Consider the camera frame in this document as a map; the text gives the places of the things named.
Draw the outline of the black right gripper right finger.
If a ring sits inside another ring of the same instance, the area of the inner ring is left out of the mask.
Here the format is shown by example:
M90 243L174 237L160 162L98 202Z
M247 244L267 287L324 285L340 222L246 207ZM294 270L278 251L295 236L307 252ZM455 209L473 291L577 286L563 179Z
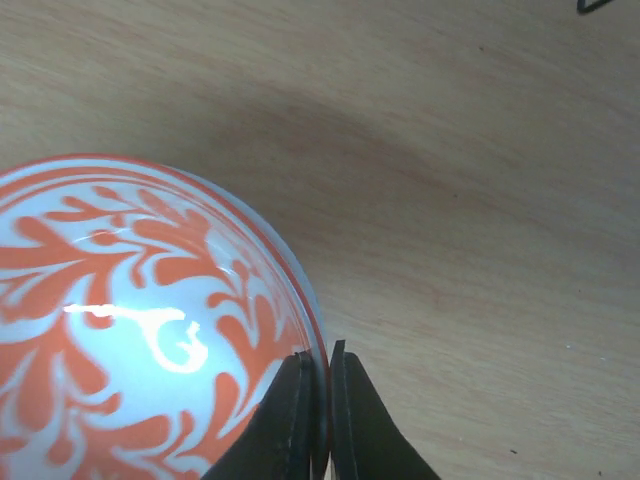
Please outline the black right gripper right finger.
M358 356L335 343L331 362L331 475L345 480L429 480L439 475L403 436Z

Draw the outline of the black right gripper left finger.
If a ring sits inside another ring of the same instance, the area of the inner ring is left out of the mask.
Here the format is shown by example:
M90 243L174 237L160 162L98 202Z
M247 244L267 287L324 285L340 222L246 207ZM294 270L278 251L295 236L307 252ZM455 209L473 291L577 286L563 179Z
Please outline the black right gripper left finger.
M311 477L313 362L284 359L245 430L203 480L294 480Z

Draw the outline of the white bowl orange pattern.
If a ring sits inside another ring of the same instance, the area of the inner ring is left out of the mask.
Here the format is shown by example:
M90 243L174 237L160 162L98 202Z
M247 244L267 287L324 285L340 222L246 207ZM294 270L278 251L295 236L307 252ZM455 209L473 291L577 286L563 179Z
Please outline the white bowl orange pattern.
M197 479L281 363L314 361L321 314L295 255L194 174L92 154L1 174L1 475Z

